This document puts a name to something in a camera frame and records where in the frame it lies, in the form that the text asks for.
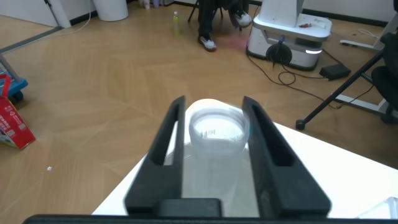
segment white trash can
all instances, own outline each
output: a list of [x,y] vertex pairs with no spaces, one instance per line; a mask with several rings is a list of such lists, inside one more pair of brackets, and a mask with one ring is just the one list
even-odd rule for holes
[[129,15],[126,0],[93,0],[99,19],[119,21]]

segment power adapter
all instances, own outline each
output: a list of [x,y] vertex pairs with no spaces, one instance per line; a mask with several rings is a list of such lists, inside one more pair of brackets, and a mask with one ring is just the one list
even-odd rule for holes
[[321,71],[319,72],[319,74],[321,76],[329,79],[329,81],[332,81],[332,80],[336,80],[339,78],[347,77],[350,72],[351,72],[351,70],[349,68],[347,68],[343,64],[339,63],[336,65],[330,65],[330,66],[323,67],[321,69]]

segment plastic bottle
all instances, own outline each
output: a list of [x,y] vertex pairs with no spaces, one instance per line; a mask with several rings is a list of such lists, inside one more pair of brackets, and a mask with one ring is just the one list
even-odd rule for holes
[[178,12],[174,12],[173,16],[173,24],[174,24],[174,36],[180,36],[180,18],[178,17]]

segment person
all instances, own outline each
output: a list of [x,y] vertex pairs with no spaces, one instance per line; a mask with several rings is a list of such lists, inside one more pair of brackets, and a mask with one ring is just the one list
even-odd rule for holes
[[252,18],[241,6],[240,0],[200,0],[199,1],[199,36],[198,42],[209,52],[217,49],[210,37],[214,10],[219,7],[229,11],[231,19],[235,19],[240,27],[246,28],[252,23]]

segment black wheel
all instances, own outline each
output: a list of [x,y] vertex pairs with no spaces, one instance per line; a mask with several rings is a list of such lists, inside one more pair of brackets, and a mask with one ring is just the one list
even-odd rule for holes
[[14,93],[12,97],[18,103],[18,102],[21,102],[24,99],[24,94],[21,91],[18,91],[16,93]]
[[296,129],[304,130],[304,128],[305,128],[304,120],[303,119],[296,120]]

